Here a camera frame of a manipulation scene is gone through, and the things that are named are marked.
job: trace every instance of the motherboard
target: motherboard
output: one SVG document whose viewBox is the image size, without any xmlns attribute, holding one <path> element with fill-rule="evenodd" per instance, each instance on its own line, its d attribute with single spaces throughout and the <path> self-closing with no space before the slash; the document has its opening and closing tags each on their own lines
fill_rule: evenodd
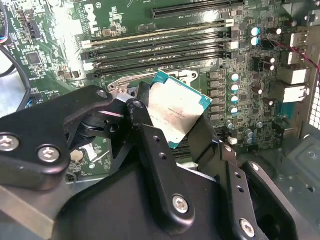
<svg viewBox="0 0 320 240">
<path fill-rule="evenodd" d="M 238 154 L 279 147 L 296 102 L 288 85 L 301 63 L 276 48 L 306 44 L 308 32 L 277 0 L 5 0 L 7 46 L 27 73 L 28 107 L 89 85 L 108 90 L 150 83 L 159 70 L 195 73 L 191 86 L 212 99 L 206 116 Z M 287 85 L 277 85 L 280 79 Z M 305 86 L 299 85 L 300 91 Z M 187 140 L 173 150 L 191 155 Z M 71 155 L 78 176 L 107 174 L 110 142 L 97 138 Z"/>
</svg>

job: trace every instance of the black cable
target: black cable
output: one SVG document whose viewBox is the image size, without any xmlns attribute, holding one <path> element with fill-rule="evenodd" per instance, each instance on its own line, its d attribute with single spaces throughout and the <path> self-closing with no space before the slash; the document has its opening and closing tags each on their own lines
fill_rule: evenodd
<svg viewBox="0 0 320 240">
<path fill-rule="evenodd" d="M 10 54 L 10 52 L 3 45 L 0 45 L 0 51 L 3 52 L 3 54 L 12 62 L 12 65 L 18 71 L 20 78 L 22 80 L 22 83 L 24 85 L 25 95 L 23 96 L 23 99 L 22 99 L 18 109 L 16 110 L 16 111 L 21 111 L 21 110 L 25 109 L 25 107 L 29 101 L 30 95 L 31 95 L 31 85 L 30 85 L 29 78 L 26 75 L 25 71 L 21 68 L 19 63 L 16 61 L 16 59 Z"/>
<path fill-rule="evenodd" d="M 0 9 L 3 13 L 3 21 L 4 21 L 4 36 L 0 37 L 0 44 L 6 42 L 9 38 L 9 21 L 8 21 L 8 14 L 7 9 L 2 0 L 0 0 Z"/>
<path fill-rule="evenodd" d="M 12 64 L 11 67 L 9 67 L 9 69 L 7 71 L 0 74 L 0 78 L 4 78 L 4 77 L 10 75 L 15 69 L 16 69 L 16 67 Z"/>
</svg>

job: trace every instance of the green circuit board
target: green circuit board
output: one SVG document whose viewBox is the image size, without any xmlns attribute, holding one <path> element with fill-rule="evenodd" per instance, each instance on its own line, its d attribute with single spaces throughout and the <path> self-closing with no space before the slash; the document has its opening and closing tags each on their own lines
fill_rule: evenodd
<svg viewBox="0 0 320 240">
<path fill-rule="evenodd" d="M 263 103 L 275 72 L 254 70 L 253 59 L 271 56 L 277 65 L 280 52 L 252 45 L 250 31 L 259 28 L 258 39 L 279 41 L 280 36 L 268 34 L 267 29 L 283 27 L 288 19 L 285 11 L 275 0 L 220 1 L 219 7 L 204 8 L 209 2 L 215 1 L 6 0 L 8 48 L 31 81 L 30 106 L 89 85 L 107 89 L 123 76 L 191 69 L 199 75 L 191 86 L 214 99 L 214 108 L 206 114 L 222 139 L 230 120 L 238 153 L 252 144 L 260 149 L 278 146 L 281 141 L 272 122 L 288 117 L 287 107 Z M 188 4 L 201 6 L 185 12 L 181 7 L 157 11 Z M 233 81 L 232 74 L 239 79 Z M 231 84 L 239 90 L 232 91 Z M 263 94 L 254 94 L 253 86 Z M 230 95 L 238 97 L 236 104 Z M 237 113 L 231 113 L 231 108 L 237 108 Z M 247 129 L 254 133 L 252 143 L 246 142 Z M 81 149 L 83 160 L 72 162 L 69 171 L 82 176 L 108 173 L 109 150 L 109 141 L 95 140 Z M 174 153 L 179 159 L 189 158 L 186 141 Z"/>
</svg>

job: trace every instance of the chip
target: chip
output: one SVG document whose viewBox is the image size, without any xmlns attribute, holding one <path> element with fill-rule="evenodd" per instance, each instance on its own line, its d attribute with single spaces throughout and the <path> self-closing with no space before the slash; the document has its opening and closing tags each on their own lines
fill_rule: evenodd
<svg viewBox="0 0 320 240">
<path fill-rule="evenodd" d="M 39 54 L 37 52 L 28 53 L 26 59 L 28 60 L 30 65 L 40 64 L 41 60 Z"/>
</svg>

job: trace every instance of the screw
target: screw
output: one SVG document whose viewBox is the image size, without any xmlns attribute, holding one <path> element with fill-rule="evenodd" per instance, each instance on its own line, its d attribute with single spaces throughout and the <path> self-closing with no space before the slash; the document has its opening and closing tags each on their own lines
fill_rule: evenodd
<svg viewBox="0 0 320 240">
<path fill-rule="evenodd" d="M 256 124 L 256 127 L 257 127 L 258 129 L 262 129 L 262 128 L 264 127 L 264 124 L 263 124 L 262 122 L 258 122 L 258 123 Z"/>
<path fill-rule="evenodd" d="M 173 206 L 181 214 L 188 212 L 189 206 L 187 201 L 182 196 L 174 196 L 172 199 Z"/>
<path fill-rule="evenodd" d="M 19 146 L 20 142 L 18 138 L 11 135 L 0 136 L 0 151 L 10 152 L 15 150 Z"/>
<path fill-rule="evenodd" d="M 256 165 L 255 163 L 251 163 L 251 166 L 253 167 L 254 170 L 256 170 L 257 172 L 260 170 L 258 165 Z"/>
<path fill-rule="evenodd" d="M 316 154 L 314 151 L 309 151 L 309 152 L 307 153 L 307 155 L 308 155 L 308 157 L 309 157 L 310 159 L 315 159 L 315 158 L 317 158 L 317 154 Z"/>
<path fill-rule="evenodd" d="M 255 236 L 254 228 L 252 227 L 250 222 L 248 222 L 244 218 L 240 219 L 240 226 L 241 226 L 242 230 L 245 232 L 245 234 L 248 235 L 248 237 L 253 238 Z"/>
<path fill-rule="evenodd" d="M 38 157 L 42 161 L 45 161 L 47 163 L 53 163 L 54 161 L 59 159 L 60 153 L 56 148 L 52 146 L 46 146 L 46 147 L 42 147 L 38 151 Z"/>
<path fill-rule="evenodd" d="M 139 101 L 133 101 L 133 104 L 134 104 L 136 107 L 140 108 L 140 109 L 143 109 L 143 108 L 144 108 L 144 107 L 142 106 L 141 102 L 139 102 Z"/>
<path fill-rule="evenodd" d="M 228 152 L 232 152 L 232 148 L 229 147 L 228 145 L 224 145 L 225 149 L 228 151 Z"/>
<path fill-rule="evenodd" d="M 107 93 L 103 90 L 96 91 L 96 94 L 98 94 L 100 97 L 106 99 L 108 97 Z"/>
</svg>

